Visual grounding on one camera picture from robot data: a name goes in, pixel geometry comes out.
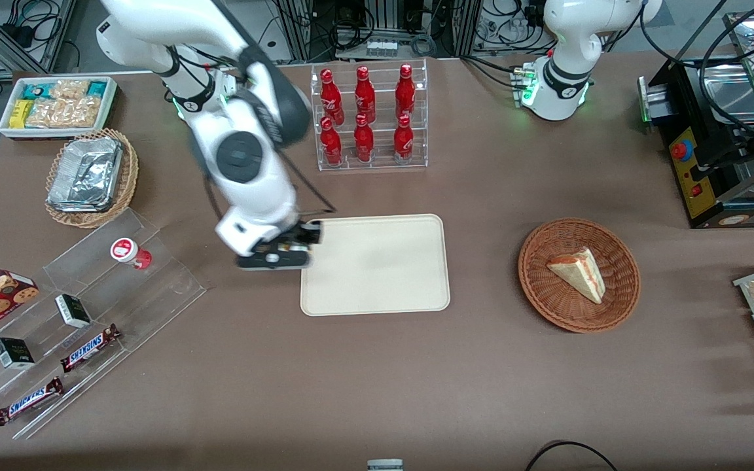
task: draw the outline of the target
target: cup lid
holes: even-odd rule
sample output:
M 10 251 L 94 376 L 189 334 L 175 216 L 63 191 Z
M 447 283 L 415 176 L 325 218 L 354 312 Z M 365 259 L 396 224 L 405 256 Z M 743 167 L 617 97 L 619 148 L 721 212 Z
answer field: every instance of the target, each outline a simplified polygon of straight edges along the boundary
M 138 244 L 135 244 L 132 239 L 123 237 L 117 239 L 110 248 L 110 255 L 118 262 L 126 263 L 135 258 L 135 254 L 138 253 Z

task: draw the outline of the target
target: sandwich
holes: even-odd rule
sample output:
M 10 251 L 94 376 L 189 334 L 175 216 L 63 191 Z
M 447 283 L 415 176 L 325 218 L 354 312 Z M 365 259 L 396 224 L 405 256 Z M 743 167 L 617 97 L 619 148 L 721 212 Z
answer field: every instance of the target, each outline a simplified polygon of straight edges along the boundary
M 601 297 L 607 289 L 595 263 L 595 256 L 592 256 L 592 251 L 588 248 L 584 247 L 578 253 L 556 256 L 548 261 L 547 266 L 584 297 L 595 304 L 601 304 Z

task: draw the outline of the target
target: yellow control panel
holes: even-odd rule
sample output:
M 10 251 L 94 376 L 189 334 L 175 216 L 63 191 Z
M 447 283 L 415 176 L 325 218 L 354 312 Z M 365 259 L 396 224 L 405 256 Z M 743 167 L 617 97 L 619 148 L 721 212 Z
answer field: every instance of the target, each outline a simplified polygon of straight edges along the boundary
M 703 178 L 699 182 L 691 179 L 691 169 L 697 166 L 697 156 L 694 155 L 694 147 L 697 142 L 694 140 L 694 134 L 691 128 L 683 131 L 676 140 L 668 147 L 673 162 L 673 170 L 677 174 L 679 187 L 682 189 L 685 207 L 688 208 L 692 218 L 706 212 L 707 209 L 715 205 L 715 192 L 711 189 L 709 177 Z

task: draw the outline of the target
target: small black box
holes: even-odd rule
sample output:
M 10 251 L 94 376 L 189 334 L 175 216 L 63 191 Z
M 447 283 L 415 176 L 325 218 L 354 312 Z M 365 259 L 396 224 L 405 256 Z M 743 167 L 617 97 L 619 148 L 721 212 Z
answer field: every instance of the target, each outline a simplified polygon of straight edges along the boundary
M 61 294 L 54 301 L 57 302 L 57 310 L 63 316 L 63 322 L 76 328 L 89 327 L 89 314 L 80 299 L 70 294 Z
M 0 337 L 0 361 L 2 366 L 13 370 L 27 370 L 33 366 L 33 357 L 27 351 L 25 341 L 8 337 Z

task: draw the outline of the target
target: red emergency stop button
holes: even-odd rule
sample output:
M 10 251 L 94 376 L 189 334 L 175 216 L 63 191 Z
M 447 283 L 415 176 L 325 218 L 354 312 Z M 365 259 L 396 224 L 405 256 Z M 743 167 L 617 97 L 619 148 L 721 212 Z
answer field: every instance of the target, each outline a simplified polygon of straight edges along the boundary
M 691 158 L 691 154 L 694 152 L 694 144 L 688 139 L 673 144 L 671 146 L 671 157 L 679 160 L 680 162 L 687 162 Z
M 676 158 L 677 160 L 685 157 L 686 152 L 688 152 L 688 149 L 685 148 L 685 144 L 683 143 L 676 143 L 671 147 L 671 157 Z

